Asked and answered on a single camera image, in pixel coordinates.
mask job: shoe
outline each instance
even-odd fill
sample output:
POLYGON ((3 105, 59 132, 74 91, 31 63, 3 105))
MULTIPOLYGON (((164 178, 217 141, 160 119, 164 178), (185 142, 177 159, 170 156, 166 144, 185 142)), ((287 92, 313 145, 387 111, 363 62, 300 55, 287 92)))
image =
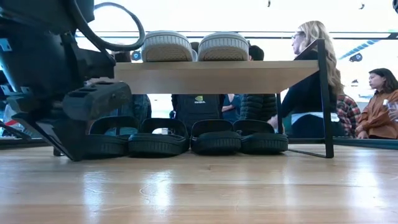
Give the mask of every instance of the shoe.
POLYGON ((149 32, 142 46, 143 62, 192 62, 197 57, 189 40, 175 31, 149 32))
POLYGON ((199 44, 199 61, 247 61, 249 44, 235 32, 216 32, 206 36, 199 44))

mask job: wooden table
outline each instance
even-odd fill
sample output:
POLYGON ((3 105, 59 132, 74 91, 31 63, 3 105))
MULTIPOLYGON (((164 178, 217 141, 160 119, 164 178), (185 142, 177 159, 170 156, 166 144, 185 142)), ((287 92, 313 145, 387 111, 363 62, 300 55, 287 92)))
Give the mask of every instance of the wooden table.
MULTIPOLYGON (((312 152, 324 146, 290 146, 312 152)), ((398 223, 396 151, 72 162, 0 151, 1 224, 398 223)))

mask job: display shelf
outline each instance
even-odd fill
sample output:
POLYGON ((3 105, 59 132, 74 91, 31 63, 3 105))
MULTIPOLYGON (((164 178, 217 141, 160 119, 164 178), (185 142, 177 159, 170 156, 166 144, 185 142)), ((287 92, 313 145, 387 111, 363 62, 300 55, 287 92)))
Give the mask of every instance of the display shelf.
POLYGON ((318 61, 117 63, 133 94, 280 93, 318 71, 318 61))

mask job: black puffer jacket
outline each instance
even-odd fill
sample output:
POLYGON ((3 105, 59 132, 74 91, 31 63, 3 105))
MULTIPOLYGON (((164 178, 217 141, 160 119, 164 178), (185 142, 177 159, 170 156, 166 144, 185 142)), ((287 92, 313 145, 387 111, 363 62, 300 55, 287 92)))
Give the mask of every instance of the black puffer jacket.
POLYGON ((244 94, 241 99, 239 119, 268 121, 277 113, 275 94, 244 94))

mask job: wood grain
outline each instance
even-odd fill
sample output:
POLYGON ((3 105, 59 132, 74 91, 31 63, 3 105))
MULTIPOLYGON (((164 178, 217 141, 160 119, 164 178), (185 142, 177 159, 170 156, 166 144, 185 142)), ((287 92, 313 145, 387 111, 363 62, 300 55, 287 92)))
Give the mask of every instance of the wood grain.
POLYGON ((280 93, 318 70, 316 60, 117 63, 132 94, 280 93))
POLYGON ((71 162, 49 147, 0 151, 0 223, 398 223, 397 156, 336 146, 334 159, 71 162))

